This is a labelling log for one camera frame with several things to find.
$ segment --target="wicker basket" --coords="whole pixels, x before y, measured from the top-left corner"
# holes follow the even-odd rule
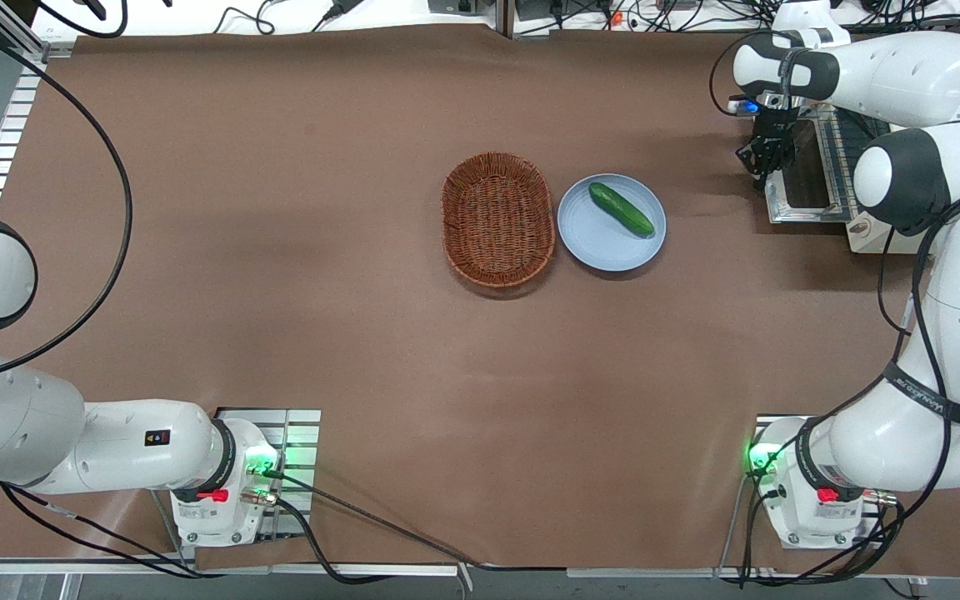
[[[553,255],[550,190],[538,168],[505,152],[479,153],[442,184],[442,246],[462,277],[510,288]]]

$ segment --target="blue plate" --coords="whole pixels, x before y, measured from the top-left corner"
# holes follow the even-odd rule
[[[591,183],[606,183],[623,195],[654,223],[654,232],[639,237],[598,208],[588,192]],[[580,179],[568,188],[557,205],[557,230],[568,251],[584,265],[603,271],[627,271],[650,261],[662,247],[666,240],[666,212],[658,197],[643,183],[625,175],[604,173]]]

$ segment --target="cucumber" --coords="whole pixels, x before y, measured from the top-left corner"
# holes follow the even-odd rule
[[[613,215],[614,219],[621,221],[629,232],[640,237],[646,237],[654,233],[654,223],[643,215],[639,209],[635,208],[631,202],[625,200],[624,196],[610,189],[605,183],[591,183],[587,186],[587,192],[591,194],[591,200],[605,212]]]

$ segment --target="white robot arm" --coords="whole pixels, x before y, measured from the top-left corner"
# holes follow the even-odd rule
[[[29,308],[35,259],[0,222],[0,329]],[[31,493],[172,490],[180,537],[197,546],[254,540],[262,506],[244,490],[278,454],[241,419],[210,419],[190,402],[87,402],[72,384],[27,366],[0,373],[0,482]]]
[[[907,127],[870,144],[854,191],[877,219],[918,234],[923,220],[960,198],[960,34],[918,31],[851,44],[830,22],[823,1],[788,1],[774,23],[786,31],[755,35],[736,52],[736,84],[759,110],[755,140],[740,158],[762,178],[783,166],[790,141],[774,140],[789,132],[803,99]]]
[[[797,4],[811,3],[785,3],[780,12]],[[813,4],[828,11],[826,2]],[[803,30],[790,33],[747,41],[736,54],[736,83],[776,111],[797,110],[797,101],[808,98],[909,127],[869,145],[854,172],[854,191],[877,220],[904,235],[929,228],[960,198],[960,34],[913,32],[823,47]],[[957,488],[960,218],[941,232],[933,250],[930,281],[918,301],[946,395],[956,403],[952,445],[937,486]],[[759,436],[751,452],[755,468],[770,464],[790,441],[761,485],[762,493],[776,495],[767,513],[785,547],[849,547],[854,535],[868,532],[863,491],[915,491],[933,477],[945,399],[934,394],[936,378],[919,330],[884,376],[835,417],[816,424],[784,418]]]

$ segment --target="black strap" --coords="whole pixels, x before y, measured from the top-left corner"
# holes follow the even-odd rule
[[[827,488],[837,493],[837,501],[853,502],[861,497],[861,487],[854,487],[839,471],[831,467],[819,467],[814,462],[810,448],[810,436],[813,429],[824,421],[821,417],[810,417],[803,423],[797,433],[795,441],[795,460],[799,463],[799,471],[810,487],[815,490]]]
[[[183,490],[172,490],[172,495],[179,498],[180,502],[198,502],[201,500],[201,498],[198,497],[199,493],[210,493],[210,491],[220,489],[220,487],[223,487],[224,483],[228,481],[228,476],[232,474],[232,467],[236,462],[236,439],[233,437],[232,432],[229,432],[228,425],[225,425],[224,421],[221,421],[220,418],[211,418],[210,424],[213,425],[214,429],[217,429],[218,433],[221,433],[221,444],[223,448],[221,452],[221,464],[218,464],[217,471],[214,472],[209,479],[206,479],[205,482]]]
[[[910,398],[918,405],[940,415],[940,417],[949,418],[950,422],[960,425],[960,403],[931,391],[927,385],[910,377],[903,371],[902,367],[895,364],[895,361],[891,361],[885,366],[883,376],[884,379],[894,385],[896,390],[906,394],[906,398]]]

